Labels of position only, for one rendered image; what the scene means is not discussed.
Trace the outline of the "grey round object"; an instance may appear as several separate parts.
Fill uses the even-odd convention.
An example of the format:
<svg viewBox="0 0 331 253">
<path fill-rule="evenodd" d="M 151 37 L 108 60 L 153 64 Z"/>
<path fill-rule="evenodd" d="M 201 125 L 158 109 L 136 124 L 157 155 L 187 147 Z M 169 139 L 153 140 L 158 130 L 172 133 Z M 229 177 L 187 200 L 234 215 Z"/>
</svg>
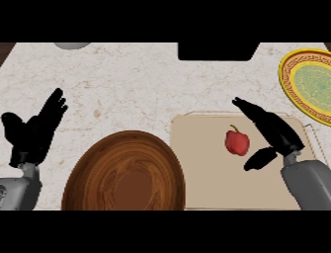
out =
<svg viewBox="0 0 331 253">
<path fill-rule="evenodd" d="M 55 42 L 55 46 L 65 50 L 76 50 L 84 48 L 90 42 Z"/>
</svg>

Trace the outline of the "brown wooden plate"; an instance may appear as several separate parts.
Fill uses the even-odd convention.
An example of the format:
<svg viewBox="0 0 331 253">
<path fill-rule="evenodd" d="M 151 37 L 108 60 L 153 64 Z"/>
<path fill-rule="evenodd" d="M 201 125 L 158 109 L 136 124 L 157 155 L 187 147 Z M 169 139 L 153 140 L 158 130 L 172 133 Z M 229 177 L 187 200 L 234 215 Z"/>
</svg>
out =
<svg viewBox="0 0 331 253">
<path fill-rule="evenodd" d="M 64 187 L 64 211 L 182 211 L 185 181 L 179 161 L 151 133 L 124 130 L 87 149 Z"/>
</svg>

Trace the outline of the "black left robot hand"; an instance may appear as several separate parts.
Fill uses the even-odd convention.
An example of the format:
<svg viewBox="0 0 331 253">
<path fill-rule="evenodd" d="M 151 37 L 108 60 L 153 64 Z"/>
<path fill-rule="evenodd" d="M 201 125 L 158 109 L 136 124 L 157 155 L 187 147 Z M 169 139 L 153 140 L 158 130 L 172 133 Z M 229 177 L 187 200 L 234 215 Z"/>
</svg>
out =
<svg viewBox="0 0 331 253">
<path fill-rule="evenodd" d="M 62 90 L 55 89 L 40 113 L 27 122 L 15 113 L 2 115 L 5 137 L 12 144 L 9 165 L 18 168 L 21 164 L 42 164 L 52 145 L 55 130 L 67 111 Z"/>
</svg>

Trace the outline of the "beige tray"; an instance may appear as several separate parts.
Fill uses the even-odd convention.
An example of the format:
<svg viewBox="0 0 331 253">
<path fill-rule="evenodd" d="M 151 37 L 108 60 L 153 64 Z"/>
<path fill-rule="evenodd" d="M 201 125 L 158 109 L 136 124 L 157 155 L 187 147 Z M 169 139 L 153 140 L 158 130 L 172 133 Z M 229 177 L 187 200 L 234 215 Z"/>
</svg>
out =
<svg viewBox="0 0 331 253">
<path fill-rule="evenodd" d="M 294 210 L 278 157 L 260 170 L 244 169 L 249 155 L 225 147 L 226 132 L 249 136 L 250 152 L 269 146 L 253 122 L 241 114 L 178 116 L 170 122 L 170 148 L 185 178 L 185 207 L 210 210 Z"/>
</svg>

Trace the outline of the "red bell pepper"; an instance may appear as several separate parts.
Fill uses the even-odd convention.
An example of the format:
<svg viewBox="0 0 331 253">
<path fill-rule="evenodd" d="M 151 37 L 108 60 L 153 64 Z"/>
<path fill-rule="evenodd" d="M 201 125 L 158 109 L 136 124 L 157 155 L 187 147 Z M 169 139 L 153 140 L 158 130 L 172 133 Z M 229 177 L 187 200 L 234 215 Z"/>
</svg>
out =
<svg viewBox="0 0 331 253">
<path fill-rule="evenodd" d="M 232 154 L 244 156 L 250 149 L 250 138 L 238 131 L 235 126 L 231 126 L 231 128 L 226 131 L 225 147 Z"/>
</svg>

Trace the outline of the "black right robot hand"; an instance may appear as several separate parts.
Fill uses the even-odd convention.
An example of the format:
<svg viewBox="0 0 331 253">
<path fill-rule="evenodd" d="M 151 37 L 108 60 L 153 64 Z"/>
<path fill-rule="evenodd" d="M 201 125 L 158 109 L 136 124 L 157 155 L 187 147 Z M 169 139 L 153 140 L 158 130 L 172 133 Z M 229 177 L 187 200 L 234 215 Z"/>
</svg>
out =
<svg viewBox="0 0 331 253">
<path fill-rule="evenodd" d="M 246 100 L 235 98 L 232 104 L 240 108 L 241 112 L 255 123 L 271 145 L 256 151 L 246 162 L 244 170 L 263 169 L 278 155 L 283 156 L 283 163 L 291 164 L 296 160 L 296 156 L 300 154 L 300 150 L 305 148 L 294 129 L 275 113 L 268 112 L 260 106 L 252 104 Z"/>
</svg>

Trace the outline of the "yellow and green patterned plate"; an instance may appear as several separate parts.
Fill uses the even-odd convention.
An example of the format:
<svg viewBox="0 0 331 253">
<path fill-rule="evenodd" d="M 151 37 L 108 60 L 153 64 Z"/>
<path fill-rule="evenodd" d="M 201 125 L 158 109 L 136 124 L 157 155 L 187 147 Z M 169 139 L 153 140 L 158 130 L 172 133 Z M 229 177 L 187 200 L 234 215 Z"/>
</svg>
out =
<svg viewBox="0 0 331 253">
<path fill-rule="evenodd" d="M 278 81 L 300 111 L 331 127 L 331 51 L 299 48 L 281 59 Z"/>
</svg>

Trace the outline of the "black appliance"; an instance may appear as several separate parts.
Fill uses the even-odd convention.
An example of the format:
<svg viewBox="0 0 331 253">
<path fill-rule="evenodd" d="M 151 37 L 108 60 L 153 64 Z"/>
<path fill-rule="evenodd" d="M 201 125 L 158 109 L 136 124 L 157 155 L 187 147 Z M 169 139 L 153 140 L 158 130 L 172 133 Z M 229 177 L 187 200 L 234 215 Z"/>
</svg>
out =
<svg viewBox="0 0 331 253">
<path fill-rule="evenodd" d="M 257 42 L 181 42 L 178 59 L 188 61 L 249 61 Z"/>
</svg>

